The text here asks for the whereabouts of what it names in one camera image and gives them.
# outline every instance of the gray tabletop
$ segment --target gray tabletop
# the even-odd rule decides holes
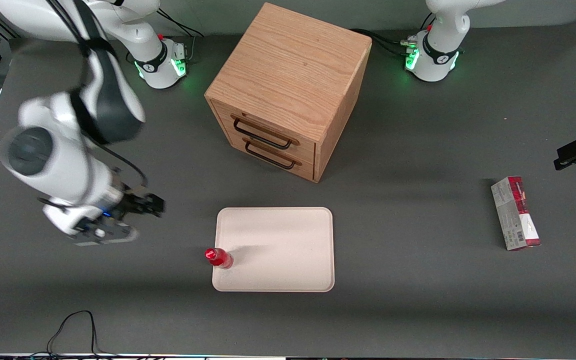
[[[576,359],[576,166],[553,168],[576,139],[576,23],[473,29],[438,83],[375,46],[319,184],[230,148],[203,93],[237,41],[199,39],[189,77],[161,91],[121,62],[148,120],[112,148],[167,200],[162,218],[128,219],[137,241],[64,241],[0,164],[0,353],[42,350],[88,309],[110,352]],[[24,100],[75,85],[81,66],[71,44],[18,45],[0,139]],[[538,248],[505,250],[490,183],[512,175]],[[334,289],[214,290],[202,252],[225,207],[329,208]],[[87,351],[89,330],[73,319],[55,350]]]

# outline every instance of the drawer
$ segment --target drawer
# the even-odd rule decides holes
[[[232,142],[231,145],[236,150],[243,151],[244,153],[252,155],[263,162],[288,171],[288,173],[293,173],[301,178],[310,180],[311,182],[313,181],[314,166],[311,162],[297,159],[287,153],[281,153],[275,148],[267,146],[255,139],[251,139],[250,137],[234,137],[234,135],[231,135],[230,140]]]
[[[282,134],[269,128],[268,123],[251,114],[242,112],[235,107],[212,100],[222,128],[227,136],[234,139],[247,137],[256,143],[265,144],[275,153],[288,155],[290,158],[313,163],[315,158],[315,143],[294,134]]]

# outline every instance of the drawer handle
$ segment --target drawer handle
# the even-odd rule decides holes
[[[290,162],[290,165],[285,165],[285,164],[282,164],[281,162],[275,161],[269,157],[265,157],[261,153],[254,152],[253,150],[250,150],[250,141],[246,141],[246,152],[249,153],[250,155],[252,155],[253,157],[258,157],[261,160],[263,160],[265,162],[269,162],[270,164],[273,164],[274,166],[278,166],[284,170],[290,170],[293,167],[295,167],[295,160],[292,160]]]
[[[237,124],[238,124],[238,123],[240,123],[240,119],[236,118],[236,119],[235,119],[235,123],[233,123],[233,126],[235,127],[235,130],[237,130],[238,132],[240,132],[240,133],[242,133],[242,134],[244,134],[244,135],[247,135],[247,136],[251,137],[252,139],[255,139],[255,140],[257,140],[257,141],[261,141],[261,142],[264,143],[264,144],[270,145],[270,146],[272,146],[273,148],[277,148],[277,149],[279,149],[279,150],[286,150],[286,149],[288,149],[288,146],[290,146],[290,144],[293,143],[293,141],[289,139],[289,140],[287,140],[287,142],[286,142],[285,145],[279,145],[278,143],[272,142],[272,141],[270,141],[269,139],[264,139],[264,138],[261,137],[261,136],[258,136],[258,135],[253,134],[252,132],[249,132],[249,131],[244,130],[244,129],[240,128],[240,127],[237,127]]]

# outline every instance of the black cable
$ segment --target black cable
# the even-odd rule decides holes
[[[384,50],[388,51],[391,54],[394,55],[407,55],[405,52],[403,51],[395,51],[392,48],[388,47],[389,46],[399,46],[400,43],[398,41],[395,41],[393,39],[389,39],[386,38],[380,34],[377,34],[376,32],[372,32],[370,30],[365,30],[365,29],[350,29],[350,31],[358,33],[358,34],[362,34],[365,35],[367,37],[370,37],[375,43],[377,43],[377,45],[381,46]]]
[[[389,39],[385,36],[382,36],[380,34],[377,34],[377,32],[373,32],[370,30],[366,30],[366,29],[350,29],[351,32],[355,32],[355,33],[359,33],[362,35],[365,35],[367,37],[371,37],[373,39],[379,39],[380,41],[383,41],[384,43],[388,43],[388,44],[395,44],[395,45],[399,45],[400,42],[393,40],[393,39]]]
[[[131,168],[133,168],[135,171],[137,171],[137,173],[139,174],[139,176],[141,176],[141,184],[140,186],[144,189],[146,189],[148,187],[148,177],[146,176],[146,174],[142,171],[142,169],[138,168],[137,165],[133,164],[132,162],[130,162],[128,159],[126,159],[125,157],[119,155],[118,153],[110,150],[109,148],[107,148],[106,146],[102,145],[101,143],[99,143],[99,141],[96,141],[95,139],[93,139],[93,137],[91,137],[89,134],[87,134],[86,132],[83,132],[83,135],[85,137],[87,137],[87,139],[89,139],[89,141],[91,141],[94,145],[98,146],[101,150],[105,151],[106,153],[112,155],[113,157],[121,160],[122,162],[124,162],[124,164],[126,164],[127,166],[130,166]]]
[[[425,17],[425,19],[423,19],[423,22],[421,23],[421,26],[419,26],[419,30],[423,30],[424,29],[424,25],[426,25],[426,21],[428,21],[428,19],[430,19],[430,16],[432,16],[433,13],[430,12],[428,14],[428,16]]]
[[[172,18],[172,16],[170,16],[166,11],[162,10],[162,9],[158,9],[157,10],[157,14],[160,14],[160,16],[162,16],[163,18],[171,21],[172,23],[174,23],[175,25],[177,25],[179,28],[181,28],[182,30],[185,31],[186,34],[188,34],[189,37],[192,37],[193,35],[190,34],[190,32],[188,32],[188,30],[190,30],[191,32],[195,32],[197,35],[201,36],[202,38],[205,37],[204,34],[202,34],[201,32],[199,32],[198,30],[193,29],[192,27],[183,25],[183,23],[180,23],[179,21],[176,21],[174,18]]]
[[[170,16],[170,15],[169,15],[166,11],[164,11],[163,9],[159,9],[158,11],[160,11],[161,14],[162,14],[163,16],[165,16],[167,19],[169,19],[170,21],[172,21],[172,22],[176,23],[177,25],[179,25],[179,27],[183,27],[183,28],[185,28],[185,29],[190,30],[191,32],[195,32],[195,33],[197,33],[197,35],[201,36],[202,38],[204,37],[204,34],[202,34],[201,32],[199,32],[198,30],[195,30],[195,29],[193,29],[193,28],[190,27],[190,26],[183,25],[183,23],[180,23],[180,22],[176,21],[175,19],[173,19],[172,16]]]
[[[157,14],[160,14],[160,16],[162,16],[164,19],[171,21],[172,23],[177,25],[181,30],[183,30],[186,34],[188,34],[189,37],[193,36],[193,34],[190,34],[190,32],[185,27],[180,25],[180,23],[178,23],[177,21],[173,20],[173,18],[171,18],[170,16],[167,16],[167,15],[161,13],[160,10],[157,10]]]
[[[90,326],[91,326],[91,336],[90,336],[90,353],[92,353],[94,356],[96,356],[96,358],[100,359],[109,359],[109,357],[103,356],[100,353],[105,353],[105,354],[110,354],[110,355],[117,355],[116,353],[109,353],[106,351],[103,351],[100,347],[99,347],[99,340],[97,337],[97,327],[95,326],[95,317],[93,316],[92,312],[90,312],[89,310],[79,310],[79,311],[75,311],[71,314],[69,314],[68,316],[66,316],[65,319],[63,319],[63,321],[61,322],[61,325],[59,326],[59,329],[57,330],[57,332],[54,333],[54,335],[52,335],[52,337],[50,338],[50,340],[48,340],[48,342],[46,343],[46,353],[48,355],[50,355],[50,357],[52,358],[53,356],[57,355],[54,351],[53,351],[53,345],[55,344],[55,340],[57,339],[57,337],[59,337],[59,334],[62,333],[62,330],[64,330],[64,326],[66,325],[66,322],[68,322],[68,319],[70,319],[71,317],[73,317],[74,315],[77,314],[82,314],[82,313],[86,313],[88,314],[88,316],[90,317]]]

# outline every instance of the green led light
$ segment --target green led light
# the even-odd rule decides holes
[[[186,75],[186,63],[181,60],[170,59],[170,64],[172,64],[174,71],[181,78]]]
[[[459,51],[454,55],[454,60],[452,60],[452,64],[450,65],[450,70],[455,68],[455,64],[457,63],[457,58],[459,57]]]
[[[139,68],[139,65],[137,64],[137,61],[134,62],[134,66],[135,68],[137,68],[137,71],[139,72],[139,77],[144,79],[144,74],[142,73],[142,69]]]
[[[419,59],[419,50],[415,49],[410,55],[408,55],[408,59],[406,60],[406,68],[408,70],[414,69],[418,59]]]

